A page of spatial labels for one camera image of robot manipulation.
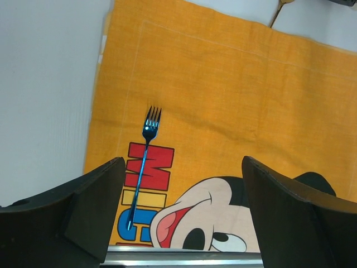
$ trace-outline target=white table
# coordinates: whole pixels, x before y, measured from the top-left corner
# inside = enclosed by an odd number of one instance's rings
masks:
[[[277,2],[189,1],[263,24]],[[82,174],[103,18],[111,4],[0,1],[0,205]],[[357,51],[356,27],[357,11],[296,0],[274,28]]]

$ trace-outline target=cartoon character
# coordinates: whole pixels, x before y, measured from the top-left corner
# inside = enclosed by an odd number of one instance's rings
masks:
[[[336,196],[317,173],[305,173],[295,180]],[[154,247],[259,252],[243,179],[232,176],[209,178],[192,186],[155,215],[150,235]]]

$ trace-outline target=open mouth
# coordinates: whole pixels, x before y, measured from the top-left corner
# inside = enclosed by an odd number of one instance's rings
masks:
[[[170,213],[161,219],[156,229],[157,239],[161,247],[170,247],[172,236],[177,225],[191,208],[192,207],[182,208],[178,211]]]

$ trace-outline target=red letter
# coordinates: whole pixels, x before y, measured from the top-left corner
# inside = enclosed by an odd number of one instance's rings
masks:
[[[128,156],[138,160],[127,161],[127,170],[134,173],[126,174],[125,186],[136,187],[144,150],[145,144],[129,144]],[[173,148],[149,146],[140,188],[167,191],[170,172],[162,169],[172,167],[174,151]]]

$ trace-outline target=blue fork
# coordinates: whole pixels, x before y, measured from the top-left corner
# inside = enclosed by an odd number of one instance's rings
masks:
[[[149,148],[149,143],[154,138],[156,138],[158,126],[159,126],[159,123],[160,123],[160,117],[161,117],[161,109],[159,110],[159,108],[150,107],[149,112],[147,113],[147,117],[145,119],[144,127],[143,127],[143,137],[146,140],[145,152],[144,152],[144,156],[143,156],[143,161],[141,163],[141,168],[140,168],[140,173],[139,173],[139,178],[138,178],[138,184],[137,184],[136,189],[135,189],[133,203],[132,203],[132,206],[130,207],[129,216],[128,216],[128,219],[127,219],[126,228],[127,228],[128,231],[131,230],[131,228],[133,227],[135,210],[136,210],[136,206],[137,206],[137,203],[138,203],[138,196],[139,196],[139,190],[140,190],[141,177],[142,177],[143,172],[144,172],[144,166],[145,166],[145,161],[146,161],[147,150]]]

